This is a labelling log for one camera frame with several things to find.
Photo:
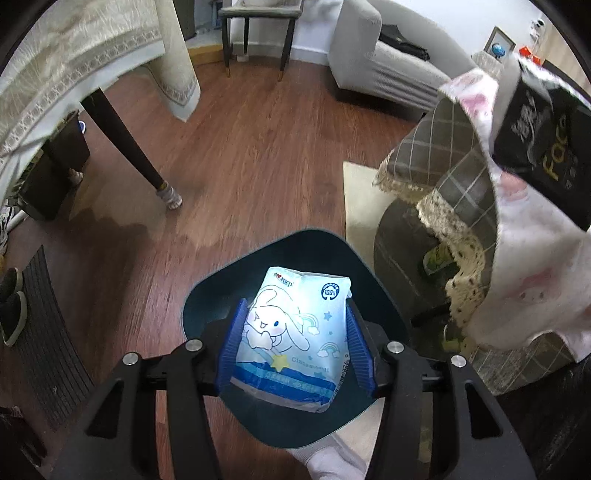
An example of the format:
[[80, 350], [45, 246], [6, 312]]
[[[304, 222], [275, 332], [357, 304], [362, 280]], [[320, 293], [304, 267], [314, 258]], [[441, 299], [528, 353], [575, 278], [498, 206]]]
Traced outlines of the blue cartoon wipes pack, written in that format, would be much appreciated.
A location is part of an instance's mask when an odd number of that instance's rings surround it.
[[231, 383], [277, 406], [322, 413], [349, 365], [348, 277], [279, 266], [249, 305]]

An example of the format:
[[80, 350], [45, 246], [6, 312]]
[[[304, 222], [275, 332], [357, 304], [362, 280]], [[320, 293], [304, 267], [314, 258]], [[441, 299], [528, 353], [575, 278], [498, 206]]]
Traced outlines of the black white tissue pack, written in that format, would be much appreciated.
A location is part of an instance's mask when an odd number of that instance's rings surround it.
[[590, 227], [590, 102], [534, 62], [505, 63], [493, 107], [490, 152], [581, 230]]

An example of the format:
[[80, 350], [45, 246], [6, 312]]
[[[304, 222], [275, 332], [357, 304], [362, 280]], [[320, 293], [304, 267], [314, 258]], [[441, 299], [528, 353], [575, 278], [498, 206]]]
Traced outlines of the dark teal trash bin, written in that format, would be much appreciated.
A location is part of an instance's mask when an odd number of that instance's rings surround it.
[[254, 438], [297, 448], [332, 433], [373, 401], [356, 384], [346, 348], [346, 299], [392, 340], [408, 328], [375, 274], [331, 232], [294, 232], [201, 280], [182, 311], [184, 334], [247, 302], [231, 383], [221, 399]]

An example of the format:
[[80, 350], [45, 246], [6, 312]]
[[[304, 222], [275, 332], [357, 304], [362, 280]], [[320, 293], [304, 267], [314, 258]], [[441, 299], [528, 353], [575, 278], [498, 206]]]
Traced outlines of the dark door mat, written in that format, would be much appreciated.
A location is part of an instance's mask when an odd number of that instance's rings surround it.
[[86, 402], [94, 383], [69, 336], [43, 248], [22, 275], [27, 320], [16, 347], [45, 419], [57, 431]]

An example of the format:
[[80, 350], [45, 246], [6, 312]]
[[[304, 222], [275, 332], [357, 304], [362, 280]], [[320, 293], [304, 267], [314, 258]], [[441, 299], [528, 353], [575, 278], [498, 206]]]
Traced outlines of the pink floral round tablecloth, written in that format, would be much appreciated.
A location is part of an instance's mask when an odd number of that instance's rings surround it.
[[557, 335], [575, 361], [590, 353], [590, 234], [491, 157], [498, 83], [473, 69], [441, 87], [474, 132], [472, 150], [441, 178], [434, 230], [460, 275], [451, 312], [474, 344], [526, 347]]

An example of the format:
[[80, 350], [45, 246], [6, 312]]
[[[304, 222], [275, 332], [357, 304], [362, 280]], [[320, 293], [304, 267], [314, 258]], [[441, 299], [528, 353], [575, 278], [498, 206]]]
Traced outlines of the grey plaid undercloth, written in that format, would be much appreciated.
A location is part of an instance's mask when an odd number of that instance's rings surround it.
[[493, 393], [503, 394], [579, 361], [555, 334], [516, 350], [478, 346], [452, 316], [447, 285], [460, 275], [460, 265], [432, 227], [439, 209], [431, 198], [446, 172], [472, 150], [473, 132], [459, 108], [442, 99], [384, 160], [375, 183], [394, 202], [381, 219], [374, 259], [402, 316], [411, 320], [442, 308], [439, 333], [450, 335], [447, 347], [466, 356]]

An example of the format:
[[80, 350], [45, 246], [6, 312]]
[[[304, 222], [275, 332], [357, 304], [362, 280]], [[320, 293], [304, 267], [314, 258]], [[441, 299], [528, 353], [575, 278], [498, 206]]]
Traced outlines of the green slippers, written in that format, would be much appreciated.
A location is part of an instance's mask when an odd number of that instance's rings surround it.
[[12, 347], [22, 333], [28, 304], [23, 291], [23, 275], [17, 268], [9, 268], [1, 279], [1, 337], [5, 346]]

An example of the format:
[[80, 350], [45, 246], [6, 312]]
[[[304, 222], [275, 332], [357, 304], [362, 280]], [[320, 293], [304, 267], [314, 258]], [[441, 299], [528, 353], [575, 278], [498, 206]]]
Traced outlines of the dark table leg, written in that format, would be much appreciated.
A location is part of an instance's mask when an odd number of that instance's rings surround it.
[[81, 101], [93, 122], [132, 167], [154, 188], [157, 197], [169, 210], [182, 204], [182, 197], [165, 181], [144, 154], [116, 110], [98, 88]]

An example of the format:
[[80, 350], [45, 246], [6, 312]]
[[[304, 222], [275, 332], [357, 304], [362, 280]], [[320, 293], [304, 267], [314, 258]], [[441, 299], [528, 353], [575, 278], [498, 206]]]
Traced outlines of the framed globe picture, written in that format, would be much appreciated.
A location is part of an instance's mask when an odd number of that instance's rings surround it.
[[498, 61], [504, 60], [515, 49], [516, 43], [495, 26], [485, 44], [484, 51]]

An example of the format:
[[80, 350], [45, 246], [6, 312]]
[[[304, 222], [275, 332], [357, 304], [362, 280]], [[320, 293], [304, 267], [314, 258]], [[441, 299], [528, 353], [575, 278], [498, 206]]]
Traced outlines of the beige dining tablecloth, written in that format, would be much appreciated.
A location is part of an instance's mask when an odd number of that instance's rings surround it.
[[85, 97], [137, 68], [176, 118], [190, 118], [200, 87], [172, 2], [51, 5], [1, 73], [1, 191]]

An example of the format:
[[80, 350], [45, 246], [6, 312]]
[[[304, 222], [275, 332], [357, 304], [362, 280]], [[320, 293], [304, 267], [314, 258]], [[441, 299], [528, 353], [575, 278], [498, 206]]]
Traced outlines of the grey dining chair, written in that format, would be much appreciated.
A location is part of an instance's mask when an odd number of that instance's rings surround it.
[[284, 35], [283, 49], [280, 55], [280, 69], [277, 81], [283, 80], [284, 71], [290, 59], [291, 47], [294, 42], [294, 30], [297, 20], [304, 12], [304, 2], [295, 1], [231, 1], [228, 6], [218, 11], [221, 20], [222, 58], [226, 76], [230, 76], [230, 57], [232, 43], [230, 39], [230, 23], [232, 20], [242, 19], [242, 55], [249, 55], [250, 24], [256, 22], [259, 29], [276, 27], [279, 22], [287, 24]]

